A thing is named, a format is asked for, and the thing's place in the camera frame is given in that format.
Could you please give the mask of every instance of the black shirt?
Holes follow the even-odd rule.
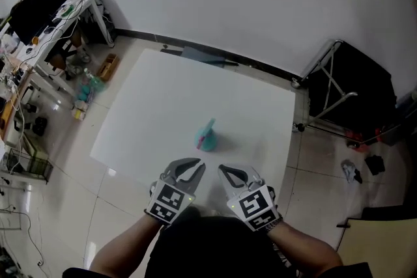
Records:
[[[367,264],[328,270],[321,278],[371,277]],[[71,268],[63,278],[102,278]],[[252,232],[235,218],[204,217],[172,225],[160,233],[145,274],[151,277],[295,277],[266,234]]]

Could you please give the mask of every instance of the black baseboard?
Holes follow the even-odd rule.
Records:
[[[211,55],[224,57],[228,61],[233,61],[233,62],[243,64],[246,66],[251,66],[260,71],[264,71],[266,73],[272,74],[277,77],[281,77],[289,81],[291,81],[292,78],[296,78],[298,80],[301,79],[299,76],[296,76],[295,74],[292,74],[285,70],[281,70],[280,68],[276,68],[271,65],[264,64],[259,61],[255,61],[254,59],[250,59],[241,55],[237,55],[236,53],[231,53],[231,52],[213,48],[210,46],[204,46],[198,43],[193,43],[193,42],[189,42],[185,40],[179,40],[178,38],[166,37],[166,36],[150,34],[150,33],[143,33],[141,31],[131,31],[128,29],[116,29],[116,33],[120,36],[139,38],[141,40],[149,40],[149,41],[153,41],[157,43],[168,44],[170,46],[177,46],[180,48],[184,48],[188,46],[190,48],[194,48],[199,51],[209,53]]]

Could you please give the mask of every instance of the white board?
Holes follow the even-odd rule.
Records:
[[[279,193],[294,105],[293,92],[145,50],[113,102],[91,156],[146,186],[158,179],[169,162],[201,158],[207,169],[195,203],[228,211],[217,176],[221,163],[252,165]],[[213,152],[202,152],[194,147],[194,136],[212,117],[218,146]]]

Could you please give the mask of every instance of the white table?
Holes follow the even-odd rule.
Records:
[[[100,13],[100,10],[97,7],[96,0],[83,0],[82,4],[74,5],[74,11],[66,18],[61,20],[55,29],[50,34],[40,34],[39,36],[39,44],[32,49],[30,53],[27,53],[27,49],[31,48],[32,46],[24,46],[20,52],[18,53],[17,57],[21,61],[25,61],[25,64],[32,66],[35,68],[37,72],[40,72],[42,76],[36,74],[31,75],[31,80],[35,82],[41,89],[47,90],[55,99],[59,100],[63,105],[68,107],[72,106],[71,101],[67,101],[66,98],[59,94],[59,92],[51,85],[51,81],[56,82],[60,87],[62,87],[65,91],[67,91],[70,95],[75,96],[76,92],[74,89],[64,80],[61,76],[51,76],[53,75],[51,72],[50,67],[45,63],[45,58],[48,56],[48,53],[51,51],[52,47],[55,45],[56,41],[63,37],[65,31],[77,20],[77,18],[86,10],[90,8],[93,16],[98,23],[98,26],[103,34],[105,41],[107,42],[109,47],[113,47],[114,43],[109,39],[109,33],[106,28],[106,24],[104,23],[103,17]],[[53,36],[51,42],[48,42],[44,46],[42,46],[45,42],[47,42],[51,36]]]
[[[195,203],[228,212],[218,178],[221,163],[252,165],[280,192],[294,105],[293,92],[145,50],[113,102],[91,156],[146,186],[170,161],[201,158],[207,168]],[[212,117],[218,147],[202,152],[194,147],[194,135]]]

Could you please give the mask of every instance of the computer monitor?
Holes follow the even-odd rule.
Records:
[[[66,0],[23,0],[10,13],[10,26],[20,40],[28,45],[47,26],[54,26],[52,19]]]

